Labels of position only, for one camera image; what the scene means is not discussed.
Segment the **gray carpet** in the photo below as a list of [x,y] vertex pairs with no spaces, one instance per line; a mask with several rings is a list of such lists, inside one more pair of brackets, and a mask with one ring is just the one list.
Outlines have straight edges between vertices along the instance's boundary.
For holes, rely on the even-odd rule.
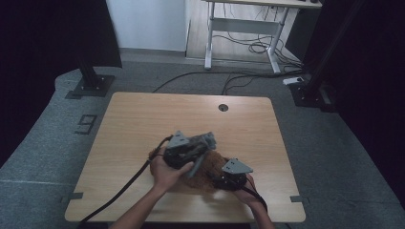
[[[211,72],[241,71],[213,67]],[[106,97],[65,99],[79,71],[56,79],[56,92],[41,117],[0,171],[0,228],[75,228],[64,219],[97,129],[114,92],[151,93],[172,77],[201,72],[201,65],[123,62],[96,68],[116,80]],[[257,70],[265,73],[268,70]],[[180,78],[158,91],[221,94],[227,74]],[[266,96],[273,103],[307,219],[291,228],[405,228],[405,212],[367,152],[338,114],[296,107],[283,78],[257,79],[232,95]],[[238,84],[247,82],[243,79]],[[78,135],[83,115],[97,115],[89,135]],[[277,223],[278,228],[287,228]]]

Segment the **black metal stand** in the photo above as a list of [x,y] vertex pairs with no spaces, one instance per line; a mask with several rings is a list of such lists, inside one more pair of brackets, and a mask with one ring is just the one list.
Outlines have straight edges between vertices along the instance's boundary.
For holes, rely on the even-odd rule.
[[80,99],[82,96],[104,97],[115,77],[113,75],[97,75],[93,67],[88,65],[83,58],[78,57],[78,64],[83,76],[75,89],[69,91],[65,98]]
[[334,90],[329,86],[321,86],[316,94],[308,94],[308,86],[304,83],[288,85],[297,107],[320,108],[322,112],[334,113]]
[[308,85],[305,84],[291,84],[289,88],[291,89],[292,96],[294,98],[295,105],[298,107],[314,107],[321,108],[323,112],[335,112],[333,103],[334,101],[330,99],[332,90],[330,87],[325,87],[323,71],[326,68],[331,55],[336,49],[336,46],[341,41],[342,37],[346,34],[351,21],[357,15],[358,11],[363,6],[365,0],[357,0],[352,5],[346,16],[342,26],[337,31],[337,34],[332,39],[330,45],[326,49],[324,55],[321,58],[318,66],[314,70],[312,78],[310,79]]

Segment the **black wire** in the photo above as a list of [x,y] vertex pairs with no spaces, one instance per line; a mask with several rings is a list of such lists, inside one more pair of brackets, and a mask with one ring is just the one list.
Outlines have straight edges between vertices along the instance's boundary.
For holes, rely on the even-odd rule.
[[277,12],[278,12],[278,7],[276,8],[276,12],[274,13],[274,21],[277,19]]
[[232,11],[232,4],[229,3],[229,10],[230,10],[230,14],[232,14],[233,18],[235,18],[235,15],[233,15],[233,11]]
[[134,183],[134,181],[143,173],[143,171],[146,169],[146,167],[148,167],[148,165],[150,164],[150,162],[153,160],[153,158],[155,158],[155,156],[158,154],[161,145],[163,145],[163,143],[165,141],[168,141],[172,138],[173,136],[168,136],[166,137],[160,144],[159,146],[155,149],[154,153],[152,155],[150,155],[148,157],[148,159],[145,161],[145,163],[142,165],[142,167],[139,169],[139,171],[124,185],[124,187],[119,190],[118,193],[116,193],[116,195],[111,198],[107,203],[105,203],[104,205],[102,205],[101,207],[99,207],[97,210],[95,210],[93,213],[91,213],[89,216],[87,216],[86,218],[84,218],[78,225],[77,228],[80,228],[85,222],[87,222],[89,219],[91,219],[93,216],[97,215],[98,213],[100,213],[102,210],[106,209],[108,206],[110,206],[114,201],[116,201],[128,188],[129,186],[131,186],[132,183]]
[[257,193],[257,190],[256,190],[256,188],[254,187],[252,181],[250,181],[250,179],[248,179],[247,181],[249,181],[250,185],[253,187],[254,191]]
[[257,192],[254,192],[244,186],[242,187],[242,190],[244,190],[244,191],[250,193],[252,196],[256,197],[263,204],[263,206],[265,207],[266,212],[267,212],[267,204],[266,204],[265,200]]
[[270,6],[268,6],[268,7],[267,7],[266,16],[265,16],[265,18],[263,18],[263,20],[264,20],[264,21],[266,21],[266,19],[267,19],[267,16],[268,16],[268,11],[269,11],[269,10],[270,10]]
[[284,12],[284,9],[285,9],[285,8],[281,8],[281,10],[278,11],[278,8],[276,8],[276,11],[278,11],[278,12]]
[[286,65],[286,66],[283,67],[283,72],[286,72],[286,68],[295,68],[295,69],[301,70],[300,67],[297,67],[297,66],[294,66],[294,65]]
[[171,79],[169,79],[169,80],[167,80],[166,82],[164,82],[162,85],[160,85],[160,86],[158,86],[154,91],[152,91],[152,93],[155,93],[155,92],[157,92],[159,89],[161,89],[162,87],[164,87],[166,84],[168,84],[168,83],[170,83],[170,82],[172,82],[172,81],[174,81],[174,80],[176,80],[176,79],[178,79],[178,78],[181,78],[181,77],[185,77],[185,76],[188,76],[188,75],[190,75],[190,74],[229,74],[229,73],[243,73],[243,72],[192,72],[192,73],[184,73],[184,74],[181,74],[181,75],[178,75],[178,76],[176,76],[176,77],[174,77],[174,78],[171,78]]
[[288,229],[292,229],[292,228],[289,226],[288,223],[285,223],[285,225],[286,225],[286,227],[287,227]]
[[257,15],[255,16],[255,20],[257,19],[257,17],[260,15],[260,13],[263,11],[263,9],[264,9],[264,6],[261,6],[260,7],[260,11],[257,13]]
[[[227,40],[229,40],[229,41],[231,41],[231,42],[234,42],[234,43],[237,43],[237,44],[240,44],[240,45],[248,46],[248,50],[249,50],[250,52],[253,52],[253,53],[264,53],[264,52],[267,52],[267,50],[269,49],[269,47],[270,47],[270,45],[271,45],[271,42],[268,44],[268,43],[266,43],[266,42],[263,42],[261,39],[269,38],[269,37],[273,38],[272,36],[263,36],[263,37],[260,37],[260,35],[258,35],[258,38],[257,38],[257,39],[243,40],[243,39],[236,39],[236,38],[232,37],[232,36],[230,35],[230,33],[228,33],[228,35],[229,35],[230,38],[229,38],[229,37],[226,37],[226,36],[222,36],[222,35],[214,35],[213,37],[221,37],[221,38],[227,39]],[[241,42],[241,41],[256,41],[256,40],[257,40],[258,42],[254,42],[254,43],[243,43],[243,42]],[[297,68],[302,68],[302,67],[304,66],[304,64],[302,64],[300,61],[297,61],[297,60],[288,58],[288,57],[286,57],[285,55],[283,55],[282,50],[283,50],[285,44],[284,44],[284,41],[283,41],[283,40],[279,39],[279,41],[282,43],[282,47],[281,47],[280,50],[276,49],[276,50],[275,50],[275,51],[276,51],[275,54],[277,55],[277,57],[279,57],[280,62],[282,62],[283,64],[291,64],[291,65],[294,65],[294,66],[296,66]],[[263,50],[262,50],[262,51],[257,51],[257,50],[254,49],[254,47],[260,47],[260,48],[262,48]]]
[[[230,90],[231,88],[237,88],[237,87],[245,87],[247,85],[249,85],[253,80],[257,79],[257,78],[278,78],[278,77],[283,77],[283,76],[288,76],[288,75],[295,75],[295,74],[303,74],[303,73],[307,73],[305,71],[302,70],[297,70],[297,71],[291,71],[288,73],[283,73],[283,74],[269,74],[269,73],[264,73],[264,74],[259,74],[259,73],[255,73],[255,74],[243,74],[243,75],[238,75],[232,78],[229,78],[226,80],[224,87],[223,87],[223,91],[222,91],[222,95],[227,95],[227,91]],[[244,85],[240,85],[240,86],[231,86],[229,88],[227,88],[227,85],[233,81],[236,80],[238,78],[246,78],[246,77],[252,77],[248,83],[245,83]]]

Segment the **wooden table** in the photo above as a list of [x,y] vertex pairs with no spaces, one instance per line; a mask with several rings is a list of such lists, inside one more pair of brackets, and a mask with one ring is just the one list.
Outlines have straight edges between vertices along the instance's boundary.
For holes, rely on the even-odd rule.
[[[298,0],[203,0],[203,1],[212,3],[209,11],[208,42],[205,48],[204,67],[207,70],[211,69],[213,31],[233,31],[233,32],[266,34],[273,36],[274,39],[272,39],[271,45],[267,50],[267,55],[274,73],[281,73],[279,65],[277,63],[277,56],[275,55],[275,49],[277,47],[278,40],[280,39],[281,32],[283,31],[283,27],[288,15],[288,10],[290,8],[298,8],[298,9],[322,8],[322,4],[319,1],[317,3],[311,3],[310,0],[304,2]],[[214,16],[215,3],[273,6],[273,7],[283,7],[285,8],[285,10],[282,14],[281,20],[278,22],[241,20],[233,18],[218,18]]]
[[[219,110],[225,104],[227,112]],[[80,221],[107,202],[138,171],[148,152],[166,136],[212,131],[217,150],[253,168],[257,190],[274,221],[306,217],[271,102],[265,97],[115,93],[75,187],[66,220]],[[91,221],[115,221],[153,184],[149,170]],[[231,193],[214,195],[178,183],[155,206],[147,221],[250,222],[249,209]]]

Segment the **white desk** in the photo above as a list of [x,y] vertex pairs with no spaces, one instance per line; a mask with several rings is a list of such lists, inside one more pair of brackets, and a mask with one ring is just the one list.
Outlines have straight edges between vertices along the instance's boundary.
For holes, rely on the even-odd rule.
[[[280,73],[280,68],[277,63],[275,55],[275,49],[277,47],[278,40],[280,39],[283,26],[286,22],[289,8],[306,8],[306,9],[320,9],[322,4],[311,3],[310,0],[305,2],[299,0],[203,0],[211,2],[211,8],[209,11],[209,29],[208,29],[208,43],[205,50],[205,69],[211,69],[212,61],[212,32],[213,31],[234,31],[244,33],[257,33],[274,36],[273,42],[271,42],[270,49],[267,50],[267,55],[275,73]],[[241,19],[229,19],[218,18],[214,16],[215,3],[231,3],[231,4],[246,4],[246,5],[260,5],[260,6],[274,6],[284,7],[284,13],[282,19],[278,22],[264,22],[264,21],[252,21]]]

